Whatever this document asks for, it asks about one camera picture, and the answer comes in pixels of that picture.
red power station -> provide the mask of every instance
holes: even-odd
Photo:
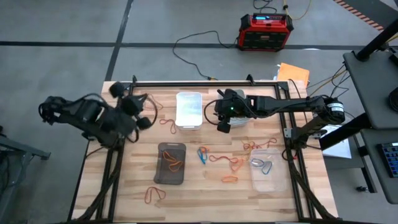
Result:
[[[293,29],[292,18],[286,14],[246,14],[241,18],[238,47],[277,52],[285,47]]]

hazard stripe tape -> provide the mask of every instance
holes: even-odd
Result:
[[[354,16],[362,19],[365,23],[369,24],[373,28],[377,29],[378,31],[382,32],[384,30],[383,26],[380,26],[377,22],[374,22],[371,20],[369,17],[365,16],[361,12],[358,12],[358,10],[354,9],[351,7],[349,4],[345,3],[343,0],[334,0],[335,3],[339,4],[346,10],[348,10],[350,13],[354,14]]]

white paper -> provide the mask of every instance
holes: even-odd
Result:
[[[323,128],[323,130],[327,130],[327,133],[324,134],[322,137],[333,132],[334,130],[337,130],[339,127],[341,127],[341,126],[340,125],[325,126]],[[335,144],[334,146],[323,150],[323,155],[351,159],[351,151],[349,150],[348,139],[344,139],[341,142],[339,142],[338,144]]]

gray floor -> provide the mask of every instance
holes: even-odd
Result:
[[[307,1],[289,1],[290,13],[300,15]],[[0,1],[0,41],[114,42],[127,0],[3,0]],[[270,6],[281,8],[282,1]],[[135,0],[123,42],[172,43],[188,34],[217,30],[232,43],[239,18],[253,13],[251,1]],[[294,22],[288,44],[363,45],[378,34],[332,0],[316,0],[306,17]],[[215,43],[214,34],[188,39]],[[71,126],[41,122],[37,106],[47,96],[75,99],[100,92],[112,48],[0,47],[0,124],[12,139],[52,152],[48,161],[34,159],[17,194],[12,219],[29,223],[60,222],[67,218],[86,141]],[[281,62],[310,70],[315,83],[333,75],[348,50],[282,50],[278,53],[236,49],[177,49],[196,62],[206,75],[220,80],[271,79]],[[172,55],[171,49],[121,49],[112,80],[201,80],[194,67]],[[363,112],[351,81],[340,100],[354,115]],[[331,86],[318,93],[330,94]],[[397,205],[379,193],[359,194],[360,170],[330,170],[340,217],[347,220],[394,223]]]

wooden tabletop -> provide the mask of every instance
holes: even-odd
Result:
[[[105,82],[102,96],[111,105],[116,100],[108,93],[113,82]],[[297,81],[301,97],[307,95],[303,83]],[[273,87],[248,86],[231,87],[242,89],[247,95],[264,95],[275,97]],[[289,83],[290,95],[298,98],[292,83]],[[163,105],[158,119],[175,119],[176,94],[179,92],[199,92],[203,96],[203,107],[211,100],[217,99],[216,87],[150,87],[136,88],[134,94],[150,93]],[[210,119],[213,106],[209,106]],[[154,117],[152,110],[145,110],[143,115]],[[297,126],[305,124],[303,113],[295,113]],[[140,132],[137,143],[127,142],[124,148],[121,178],[115,209],[115,222],[276,222],[297,221],[297,212],[293,198],[292,184],[287,163],[282,160],[284,173],[282,180],[286,189],[280,192],[261,193],[253,189],[251,169],[248,161],[235,173],[231,171],[228,161],[210,162],[204,165],[198,157],[200,146],[210,148],[209,155],[241,158],[246,152],[243,142],[255,141],[264,143],[276,138],[277,143],[270,148],[282,152],[285,149],[279,116],[266,119],[251,119],[245,126],[232,128],[229,134],[216,130],[216,126],[203,119],[198,131],[180,131],[170,133],[170,123],[161,125],[159,121],[148,130]],[[155,184],[153,179],[157,165],[158,145],[161,142],[180,142],[187,147],[185,159],[185,177],[181,185]],[[310,139],[309,145],[319,147],[318,141]],[[88,153],[99,148],[97,142],[90,143]],[[331,191],[328,174],[322,152],[317,149],[303,150],[305,165],[311,190],[319,201],[333,215],[337,216],[336,206]],[[73,218],[79,217],[93,201],[100,190],[106,149],[98,151],[87,158],[78,189],[73,211]],[[223,183],[221,178],[236,175],[236,183]],[[146,204],[144,196],[148,187],[158,187],[166,192],[166,198],[159,200],[152,194],[152,202]],[[301,191],[303,209],[308,216],[305,196]]]

